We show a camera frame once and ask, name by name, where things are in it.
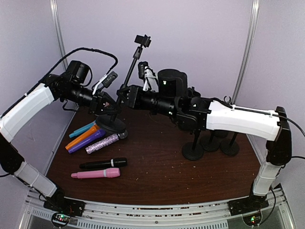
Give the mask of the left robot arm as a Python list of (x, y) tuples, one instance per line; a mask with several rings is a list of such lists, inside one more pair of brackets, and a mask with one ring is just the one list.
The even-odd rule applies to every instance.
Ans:
[(109, 71), (90, 90), (83, 85), (90, 72), (91, 68), (88, 65), (80, 61), (71, 61), (65, 72), (60, 75), (48, 74), (0, 118), (2, 169), (37, 190), (58, 212), (69, 213), (71, 210), (68, 200), (64, 198), (64, 191), (27, 163), (11, 142), (40, 110), (58, 99), (88, 107), (89, 113), (95, 115), (104, 112), (106, 103), (115, 104), (115, 101), (107, 93), (102, 92), (102, 89), (111, 85), (117, 78), (117, 73)]

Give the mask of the glitter silver microphone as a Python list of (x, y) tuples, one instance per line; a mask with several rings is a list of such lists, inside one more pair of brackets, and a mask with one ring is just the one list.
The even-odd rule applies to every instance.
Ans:
[(124, 131), (123, 133), (120, 134), (112, 134), (88, 147), (85, 148), (87, 154), (91, 154), (93, 152), (96, 152), (106, 146), (109, 146), (121, 139), (125, 139), (128, 136), (128, 132)]

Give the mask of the black microphone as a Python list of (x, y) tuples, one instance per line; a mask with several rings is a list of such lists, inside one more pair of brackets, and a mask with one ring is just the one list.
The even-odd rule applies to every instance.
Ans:
[(124, 167), (127, 166), (127, 158), (125, 157), (117, 157), (109, 160), (102, 161), (94, 161), (94, 162), (86, 162), (79, 165), (80, 169), (86, 170), (96, 170), (96, 169), (107, 169), (114, 167)]

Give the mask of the pink mic stand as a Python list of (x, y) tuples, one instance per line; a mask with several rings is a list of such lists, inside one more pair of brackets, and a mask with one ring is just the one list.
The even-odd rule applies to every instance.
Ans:
[(195, 130), (193, 142), (188, 142), (182, 147), (182, 155), (188, 160), (196, 161), (203, 157), (204, 150), (198, 143), (200, 133), (200, 130)]

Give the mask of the blue microphone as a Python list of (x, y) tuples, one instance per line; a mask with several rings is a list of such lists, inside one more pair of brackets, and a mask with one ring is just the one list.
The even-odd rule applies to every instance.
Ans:
[(97, 125), (95, 123), (95, 121), (73, 131), (71, 134), (69, 134), (69, 138), (74, 138), (77, 136), (80, 136), (81, 134), (85, 133), (86, 131), (88, 131), (91, 127), (95, 126), (97, 128)]

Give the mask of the glitter mic stand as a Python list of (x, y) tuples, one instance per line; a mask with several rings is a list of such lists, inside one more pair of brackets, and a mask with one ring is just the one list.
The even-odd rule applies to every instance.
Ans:
[(194, 87), (188, 88), (188, 96), (189, 97), (200, 97), (201, 94), (195, 90)]

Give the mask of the purple microphone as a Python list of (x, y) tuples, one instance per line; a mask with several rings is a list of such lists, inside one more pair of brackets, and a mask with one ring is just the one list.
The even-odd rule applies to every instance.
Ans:
[(94, 140), (102, 138), (103, 136), (105, 136), (105, 134), (106, 134), (106, 132), (104, 130), (99, 129), (99, 130), (95, 131), (92, 135), (86, 137), (79, 143), (77, 143), (77, 144), (73, 145), (72, 147), (70, 147), (69, 149), (67, 149), (67, 151), (69, 152), (69, 154), (72, 154), (72, 153), (76, 152), (77, 150), (87, 146), (89, 143), (93, 142)]

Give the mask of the black mic stand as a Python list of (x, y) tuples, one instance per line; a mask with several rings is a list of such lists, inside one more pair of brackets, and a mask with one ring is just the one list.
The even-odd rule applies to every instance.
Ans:
[[(143, 48), (149, 47), (149, 45), (151, 43), (151, 37), (147, 36), (146, 34), (144, 36), (137, 35), (134, 42), (139, 44), (139, 46), (137, 47), (137, 49), (133, 55), (133, 60), (132, 60), (131, 66), (128, 70), (128, 73), (127, 73), (125, 80), (124, 80), (123, 84), (121, 85), (120, 89), (124, 89), (127, 87), (131, 74), (134, 70), (134, 67), (135, 67), (137, 61), (140, 59)], [(123, 134), (125, 132), (125, 130), (126, 130), (125, 123), (117, 118), (117, 114), (120, 113), (121, 103), (122, 103), (122, 100), (118, 96), (117, 100), (116, 100), (116, 104), (115, 104), (115, 108), (116, 108), (115, 114), (100, 115), (96, 118), (96, 124), (98, 125), (98, 127), (103, 129), (104, 131), (106, 131), (108, 133), (112, 133), (112, 134), (113, 133)]]

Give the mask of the orange microphone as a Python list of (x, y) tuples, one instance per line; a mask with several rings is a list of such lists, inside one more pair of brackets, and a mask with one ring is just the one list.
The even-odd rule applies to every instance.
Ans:
[(78, 136), (77, 138), (75, 138), (74, 140), (72, 140), (70, 143), (68, 143), (65, 146), (66, 150), (69, 150), (70, 148), (72, 148), (73, 146), (75, 146), (76, 144), (80, 143), (81, 141), (83, 141), (84, 139), (86, 139), (87, 137), (91, 136), (92, 134), (94, 134), (96, 131), (98, 131), (100, 128), (94, 124), (89, 130), (87, 130), (86, 132), (82, 133), (80, 136)]

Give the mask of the pink microphone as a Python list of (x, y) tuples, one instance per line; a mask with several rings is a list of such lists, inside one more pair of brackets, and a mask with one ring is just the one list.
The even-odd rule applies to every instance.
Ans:
[(75, 179), (89, 179), (89, 178), (115, 178), (121, 175), (119, 168), (107, 168), (103, 170), (84, 171), (72, 173), (71, 177)]

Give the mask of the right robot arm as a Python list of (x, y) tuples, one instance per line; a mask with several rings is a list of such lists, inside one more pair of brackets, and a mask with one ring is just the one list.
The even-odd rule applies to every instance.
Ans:
[(266, 196), (281, 167), (292, 157), (292, 137), (285, 109), (256, 110), (203, 98), (187, 86), (187, 75), (175, 69), (157, 74), (141, 70), (143, 86), (123, 85), (118, 97), (132, 109), (163, 114), (181, 130), (199, 137), (205, 130), (223, 130), (255, 135), (266, 140), (266, 159), (251, 185), (248, 197), (228, 202), (231, 214), (255, 211), (267, 206)]

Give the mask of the mic stand front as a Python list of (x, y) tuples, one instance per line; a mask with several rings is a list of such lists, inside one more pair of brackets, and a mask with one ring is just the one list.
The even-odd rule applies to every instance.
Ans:
[(236, 143), (236, 137), (238, 133), (234, 132), (233, 136), (231, 139), (223, 139), (220, 143), (220, 149), (221, 151), (229, 156), (235, 156), (239, 153), (240, 147)]

